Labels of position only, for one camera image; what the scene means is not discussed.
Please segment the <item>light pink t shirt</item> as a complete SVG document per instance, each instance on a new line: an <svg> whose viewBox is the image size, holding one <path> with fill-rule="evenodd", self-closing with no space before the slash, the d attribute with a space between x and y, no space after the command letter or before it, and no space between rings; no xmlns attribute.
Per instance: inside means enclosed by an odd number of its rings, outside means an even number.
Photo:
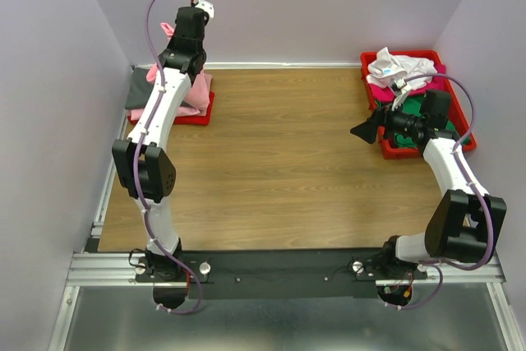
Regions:
<svg viewBox="0 0 526 351"><path fill-rule="evenodd" d="M160 27L167 35L168 39L171 39L174 34L174 28L167 22L161 22ZM148 82L154 83L157 76L157 71L157 66L152 66L148 71L146 80ZM210 102L209 94L210 89L206 80L206 75L203 71L201 71L201 73L194 80L191 89L183 100L183 103L185 104L184 106L205 110Z"/></svg>

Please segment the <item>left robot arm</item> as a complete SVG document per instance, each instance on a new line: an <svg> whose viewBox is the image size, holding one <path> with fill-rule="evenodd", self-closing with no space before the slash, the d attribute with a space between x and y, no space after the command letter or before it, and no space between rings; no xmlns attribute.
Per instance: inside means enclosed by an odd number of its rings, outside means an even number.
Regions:
<svg viewBox="0 0 526 351"><path fill-rule="evenodd" d="M119 182L140 210L148 238L145 256L135 265L138 275L171 281L185 272L175 262L181 250L170 206L176 169L166 146L178 108L203 70L205 27L214 16L204 0L178 9L167 47L153 53L158 70L143 113L127 138L112 146Z"/></svg>

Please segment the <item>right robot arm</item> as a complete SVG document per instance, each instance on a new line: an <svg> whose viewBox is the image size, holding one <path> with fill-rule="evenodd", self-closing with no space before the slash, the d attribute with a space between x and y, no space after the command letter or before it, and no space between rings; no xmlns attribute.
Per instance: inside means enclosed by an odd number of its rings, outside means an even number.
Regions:
<svg viewBox="0 0 526 351"><path fill-rule="evenodd" d="M451 100L447 92L429 90L418 115L386 104L350 130L369 144L376 141L379 128L386 135L411 138L441 191L441 201L424 232L393 236L385 242L383 256L392 265L443 263L476 270L493 256L507 206L481 186L464 158L458 134L447 129Z"/></svg>

